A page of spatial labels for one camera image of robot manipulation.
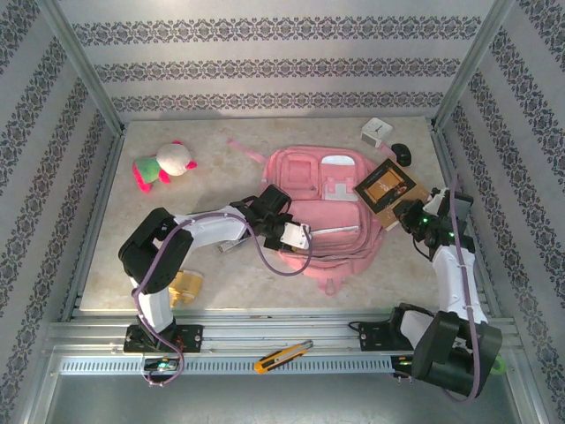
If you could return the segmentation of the brown book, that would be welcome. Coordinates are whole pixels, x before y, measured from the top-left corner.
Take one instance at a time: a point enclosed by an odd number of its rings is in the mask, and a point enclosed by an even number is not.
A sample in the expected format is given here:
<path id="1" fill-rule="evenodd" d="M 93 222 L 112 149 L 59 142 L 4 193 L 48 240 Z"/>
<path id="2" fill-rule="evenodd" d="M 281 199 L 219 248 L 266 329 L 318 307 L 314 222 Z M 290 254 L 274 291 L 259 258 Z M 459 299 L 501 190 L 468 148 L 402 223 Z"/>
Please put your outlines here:
<path id="1" fill-rule="evenodd" d="M 398 224 L 394 208 L 402 201 L 426 201 L 430 192 L 397 162 L 386 159 L 365 177 L 355 192 L 386 231 Z"/>

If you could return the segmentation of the aluminium frame post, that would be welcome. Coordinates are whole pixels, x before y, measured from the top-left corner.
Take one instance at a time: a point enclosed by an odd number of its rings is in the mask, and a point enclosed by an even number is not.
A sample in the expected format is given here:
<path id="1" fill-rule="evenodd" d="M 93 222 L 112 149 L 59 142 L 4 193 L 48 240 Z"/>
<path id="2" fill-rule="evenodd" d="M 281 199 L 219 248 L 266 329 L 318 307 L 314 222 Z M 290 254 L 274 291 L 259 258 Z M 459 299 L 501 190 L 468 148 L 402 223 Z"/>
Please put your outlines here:
<path id="1" fill-rule="evenodd" d="M 49 27 L 63 46 L 74 69 L 83 80 L 89 94 L 103 115 L 113 133 L 121 133 L 124 123 L 111 101 L 100 77 L 75 34 L 71 23 L 65 17 L 58 0 L 35 0 Z"/>
<path id="2" fill-rule="evenodd" d="M 438 132 L 447 123 L 468 82 L 487 52 L 488 46 L 515 2 L 516 0 L 493 0 L 492 7 L 478 29 L 477 35 L 444 95 L 436 114 L 430 119 L 430 129 L 432 131 Z"/>

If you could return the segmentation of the gold shiny box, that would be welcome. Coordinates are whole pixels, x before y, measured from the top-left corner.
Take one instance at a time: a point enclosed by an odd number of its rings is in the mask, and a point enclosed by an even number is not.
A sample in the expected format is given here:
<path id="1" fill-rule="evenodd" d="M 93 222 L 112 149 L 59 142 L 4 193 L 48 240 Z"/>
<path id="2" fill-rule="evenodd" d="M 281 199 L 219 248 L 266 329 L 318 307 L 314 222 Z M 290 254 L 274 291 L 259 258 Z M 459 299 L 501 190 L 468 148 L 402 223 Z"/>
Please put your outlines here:
<path id="1" fill-rule="evenodd" d="M 179 270 L 169 285 L 170 305 L 190 304 L 200 293 L 203 276 L 192 270 Z"/>

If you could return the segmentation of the white square clock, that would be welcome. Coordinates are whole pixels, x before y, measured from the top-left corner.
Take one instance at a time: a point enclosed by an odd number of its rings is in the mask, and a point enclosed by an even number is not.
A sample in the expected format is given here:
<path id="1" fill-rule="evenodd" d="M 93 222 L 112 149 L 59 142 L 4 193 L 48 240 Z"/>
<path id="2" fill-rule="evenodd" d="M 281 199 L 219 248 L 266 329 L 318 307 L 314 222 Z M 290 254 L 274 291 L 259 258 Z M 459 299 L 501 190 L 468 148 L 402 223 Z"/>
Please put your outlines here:
<path id="1" fill-rule="evenodd" d="M 378 148 L 392 131 L 392 125 L 373 117 L 363 125 L 361 129 L 361 140 L 372 147 Z"/>

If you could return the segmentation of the yellow utility knife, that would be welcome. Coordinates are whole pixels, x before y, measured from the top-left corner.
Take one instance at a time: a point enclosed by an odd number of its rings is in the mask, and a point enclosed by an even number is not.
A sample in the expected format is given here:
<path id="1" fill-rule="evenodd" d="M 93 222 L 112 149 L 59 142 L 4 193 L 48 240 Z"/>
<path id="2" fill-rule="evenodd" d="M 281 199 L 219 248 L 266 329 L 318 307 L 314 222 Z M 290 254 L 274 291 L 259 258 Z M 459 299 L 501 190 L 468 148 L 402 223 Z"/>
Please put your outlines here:
<path id="1" fill-rule="evenodd" d="M 299 344 L 271 352 L 270 354 L 259 359 L 253 366 L 253 370 L 263 375 L 269 371 L 282 367 L 293 360 L 304 356 L 313 347 L 312 340 L 305 340 Z"/>

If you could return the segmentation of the silver pen box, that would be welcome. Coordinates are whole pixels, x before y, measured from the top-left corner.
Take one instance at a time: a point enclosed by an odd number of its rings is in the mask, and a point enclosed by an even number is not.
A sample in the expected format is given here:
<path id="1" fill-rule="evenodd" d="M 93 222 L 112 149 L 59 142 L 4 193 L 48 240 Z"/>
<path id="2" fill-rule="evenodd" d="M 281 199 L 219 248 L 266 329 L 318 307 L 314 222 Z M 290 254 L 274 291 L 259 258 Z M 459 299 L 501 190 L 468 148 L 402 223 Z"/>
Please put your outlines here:
<path id="1" fill-rule="evenodd" d="M 236 249 L 242 247 L 244 243 L 249 240 L 247 237 L 242 237 L 237 240 L 226 240 L 217 246 L 219 254 L 233 253 Z"/>

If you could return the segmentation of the aluminium side rail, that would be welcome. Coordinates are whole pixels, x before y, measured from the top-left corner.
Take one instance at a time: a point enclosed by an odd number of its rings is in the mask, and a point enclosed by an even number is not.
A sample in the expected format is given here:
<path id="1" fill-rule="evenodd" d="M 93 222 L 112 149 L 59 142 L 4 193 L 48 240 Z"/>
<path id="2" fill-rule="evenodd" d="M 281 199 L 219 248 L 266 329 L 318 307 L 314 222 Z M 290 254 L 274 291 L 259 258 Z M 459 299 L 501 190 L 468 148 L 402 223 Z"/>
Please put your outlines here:
<path id="1" fill-rule="evenodd" d="M 76 301 L 84 292 L 126 134 L 127 126 L 116 136 L 107 152 L 58 322 L 68 322 L 73 317 Z"/>
<path id="2" fill-rule="evenodd" d="M 430 136 L 445 183 L 447 185 L 450 185 L 454 178 L 458 178 L 458 181 L 462 183 L 463 180 L 459 176 L 459 171 L 457 170 L 456 166 L 453 164 L 451 156 L 449 155 L 448 146 L 443 135 L 432 129 L 430 131 Z M 474 275 L 476 285 L 478 287 L 477 290 L 481 307 L 483 308 L 483 311 L 488 318 L 504 318 L 504 311 L 501 309 L 500 302 L 497 299 L 493 283 L 487 270 L 484 255 L 480 250 L 480 239 L 473 226 L 471 214 L 467 215 L 466 222 L 467 228 L 465 230 L 465 234 L 473 238 L 476 247 Z"/>

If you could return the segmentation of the white pink green plush toy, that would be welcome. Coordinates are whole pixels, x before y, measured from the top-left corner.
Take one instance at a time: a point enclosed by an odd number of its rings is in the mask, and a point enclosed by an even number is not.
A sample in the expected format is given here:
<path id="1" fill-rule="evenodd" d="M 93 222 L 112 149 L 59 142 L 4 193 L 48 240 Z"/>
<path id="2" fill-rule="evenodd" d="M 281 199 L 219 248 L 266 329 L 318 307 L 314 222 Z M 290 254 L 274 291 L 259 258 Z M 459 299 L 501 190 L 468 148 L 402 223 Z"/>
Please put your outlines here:
<path id="1" fill-rule="evenodd" d="M 132 174 L 140 191 L 149 193 L 155 182 L 168 185 L 172 178 L 197 167 L 189 149 L 180 140 L 174 140 L 162 145 L 154 155 L 135 159 Z"/>

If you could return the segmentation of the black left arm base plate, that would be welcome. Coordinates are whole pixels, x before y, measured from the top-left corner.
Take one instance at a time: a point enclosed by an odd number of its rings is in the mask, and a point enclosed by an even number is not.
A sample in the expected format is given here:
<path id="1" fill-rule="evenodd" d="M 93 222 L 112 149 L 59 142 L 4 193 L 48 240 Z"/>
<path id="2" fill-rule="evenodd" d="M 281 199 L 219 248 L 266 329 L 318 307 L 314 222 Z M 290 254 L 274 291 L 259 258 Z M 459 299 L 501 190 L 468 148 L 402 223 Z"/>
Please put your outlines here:
<path id="1" fill-rule="evenodd" d="M 173 323 L 160 335 L 181 352 L 198 353 L 201 349 L 203 329 L 201 325 Z M 133 324 L 127 328 L 123 351 L 125 353 L 173 352 L 142 324 Z"/>

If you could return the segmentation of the black computer mouse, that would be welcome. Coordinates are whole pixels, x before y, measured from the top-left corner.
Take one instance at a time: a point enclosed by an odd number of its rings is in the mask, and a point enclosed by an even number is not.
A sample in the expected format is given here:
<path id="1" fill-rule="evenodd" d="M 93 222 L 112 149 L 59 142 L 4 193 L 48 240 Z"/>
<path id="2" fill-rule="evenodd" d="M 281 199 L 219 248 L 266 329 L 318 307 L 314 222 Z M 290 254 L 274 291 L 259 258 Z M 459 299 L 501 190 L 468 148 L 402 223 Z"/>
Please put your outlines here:
<path id="1" fill-rule="evenodd" d="M 396 162 L 403 168 L 410 167 L 412 164 L 412 154 L 410 149 L 403 143 L 395 143 L 391 146 L 395 154 Z"/>

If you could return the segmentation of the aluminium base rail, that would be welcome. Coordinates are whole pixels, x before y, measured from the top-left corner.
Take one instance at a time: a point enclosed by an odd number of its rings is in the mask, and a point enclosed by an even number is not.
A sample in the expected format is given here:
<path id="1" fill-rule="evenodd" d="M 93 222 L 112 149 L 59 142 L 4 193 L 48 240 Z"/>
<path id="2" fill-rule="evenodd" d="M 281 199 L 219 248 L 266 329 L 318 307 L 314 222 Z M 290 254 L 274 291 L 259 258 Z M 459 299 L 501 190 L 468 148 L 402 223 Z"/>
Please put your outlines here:
<path id="1" fill-rule="evenodd" d="M 363 309 L 192 310 L 179 314 L 177 323 L 203 327 L 203 354 L 262 355 L 306 339 L 314 342 L 315 353 L 338 354 L 360 351 L 351 322 L 380 322 L 389 315 Z M 78 314 L 49 325 L 43 350 L 118 355 L 134 321 L 132 315 Z"/>

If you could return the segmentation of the pink backpack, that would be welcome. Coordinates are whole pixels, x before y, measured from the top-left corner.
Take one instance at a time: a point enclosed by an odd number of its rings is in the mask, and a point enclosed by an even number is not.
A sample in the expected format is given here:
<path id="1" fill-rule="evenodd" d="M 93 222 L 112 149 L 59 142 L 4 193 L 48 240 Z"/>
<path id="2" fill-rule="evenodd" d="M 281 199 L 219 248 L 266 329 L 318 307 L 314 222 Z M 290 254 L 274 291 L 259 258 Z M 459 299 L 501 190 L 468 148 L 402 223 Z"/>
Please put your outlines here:
<path id="1" fill-rule="evenodd" d="M 263 165 L 260 187 L 273 184 L 286 192 L 289 213 L 310 227 L 312 255 L 306 249 L 279 253 L 289 267 L 302 269 L 332 296 L 347 277 L 371 265 L 385 229 L 355 187 L 376 170 L 375 162 L 346 148 L 292 146 L 265 157 L 234 140 L 227 145 Z"/>

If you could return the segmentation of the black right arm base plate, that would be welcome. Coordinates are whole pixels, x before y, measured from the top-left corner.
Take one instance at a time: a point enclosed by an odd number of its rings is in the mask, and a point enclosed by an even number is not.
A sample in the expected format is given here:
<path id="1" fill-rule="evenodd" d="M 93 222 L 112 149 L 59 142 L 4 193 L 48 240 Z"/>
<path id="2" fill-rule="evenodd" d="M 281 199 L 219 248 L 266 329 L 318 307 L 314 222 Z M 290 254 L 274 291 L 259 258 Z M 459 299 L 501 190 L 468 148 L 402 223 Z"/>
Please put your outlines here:
<path id="1" fill-rule="evenodd" d="M 362 352 L 412 352 L 415 349 L 401 333 L 400 326 L 389 321 L 349 322 L 348 327 L 357 333 Z"/>

